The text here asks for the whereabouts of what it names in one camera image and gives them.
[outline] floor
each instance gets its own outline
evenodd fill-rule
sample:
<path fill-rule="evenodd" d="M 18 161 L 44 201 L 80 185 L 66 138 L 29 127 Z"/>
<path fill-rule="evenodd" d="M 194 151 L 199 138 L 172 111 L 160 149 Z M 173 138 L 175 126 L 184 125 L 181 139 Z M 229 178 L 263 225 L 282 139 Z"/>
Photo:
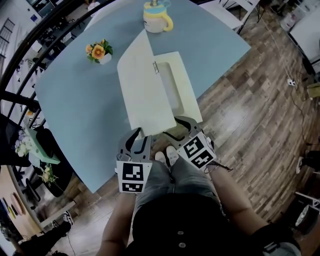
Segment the floor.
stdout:
<path fill-rule="evenodd" d="M 283 61 L 297 81 L 297 90 L 287 85 L 280 55 L 263 20 L 285 56 Z M 245 190 L 257 214 L 274 221 L 311 173 L 304 169 L 296 174 L 298 157 L 307 147 L 301 136 L 302 115 L 294 106 L 291 93 L 305 115 L 303 134 L 308 142 L 318 142 L 320 121 L 316 120 L 318 101 L 306 97 L 306 84 L 301 82 L 306 75 L 300 53 L 273 14 L 267 11 L 263 20 L 257 24 L 257 15 L 251 15 L 241 32 L 251 50 L 198 103 L 203 117 L 201 126 L 213 139 L 217 156 L 233 168 L 232 176 Z M 163 141 L 157 141 L 153 152 L 163 145 Z M 74 176 L 66 195 L 77 202 L 71 213 L 75 224 L 69 232 L 70 240 L 62 238 L 52 251 L 74 255 L 70 241 L 77 256 L 95 255 L 118 194 L 116 177 L 92 194 Z"/>

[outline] black shirt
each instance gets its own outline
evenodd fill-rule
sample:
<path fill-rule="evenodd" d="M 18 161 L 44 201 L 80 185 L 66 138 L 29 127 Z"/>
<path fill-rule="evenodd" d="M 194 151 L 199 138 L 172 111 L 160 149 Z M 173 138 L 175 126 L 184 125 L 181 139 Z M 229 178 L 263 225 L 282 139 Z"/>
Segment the black shirt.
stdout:
<path fill-rule="evenodd" d="M 134 241 L 126 255 L 262 255 L 279 228 L 244 235 L 230 224 L 212 198 L 199 194 L 167 194 L 143 205 L 133 220 Z M 296 247 L 290 232 L 283 242 Z"/>

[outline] flower pot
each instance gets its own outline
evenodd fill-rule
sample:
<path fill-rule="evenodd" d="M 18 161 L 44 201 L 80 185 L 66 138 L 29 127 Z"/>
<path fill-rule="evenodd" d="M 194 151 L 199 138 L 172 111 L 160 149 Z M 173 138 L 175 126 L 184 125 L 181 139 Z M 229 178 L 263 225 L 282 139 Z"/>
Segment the flower pot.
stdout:
<path fill-rule="evenodd" d="M 112 55 L 110 53 L 104 55 L 104 57 L 102 59 L 99 60 L 101 65 L 104 65 L 106 63 L 108 63 L 109 61 L 111 61 Z"/>

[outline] gray shorts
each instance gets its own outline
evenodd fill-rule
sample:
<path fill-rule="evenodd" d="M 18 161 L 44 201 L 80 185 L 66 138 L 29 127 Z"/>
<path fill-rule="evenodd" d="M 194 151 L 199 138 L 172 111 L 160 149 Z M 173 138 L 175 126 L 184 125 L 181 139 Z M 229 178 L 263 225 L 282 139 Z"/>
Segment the gray shorts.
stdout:
<path fill-rule="evenodd" d="M 136 198 L 135 213 L 142 205 L 169 193 L 199 194 L 219 202 L 214 191 L 207 176 L 183 158 L 179 157 L 170 171 L 162 162 L 154 161 L 144 192 Z"/>

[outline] electrical outlet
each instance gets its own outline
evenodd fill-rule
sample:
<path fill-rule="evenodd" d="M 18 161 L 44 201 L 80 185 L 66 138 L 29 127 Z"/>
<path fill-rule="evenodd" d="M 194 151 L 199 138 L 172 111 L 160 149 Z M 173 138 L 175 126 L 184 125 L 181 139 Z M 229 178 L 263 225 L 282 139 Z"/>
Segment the electrical outlet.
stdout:
<path fill-rule="evenodd" d="M 288 83 L 289 86 L 296 86 L 296 82 L 293 79 L 288 79 L 286 82 Z"/>

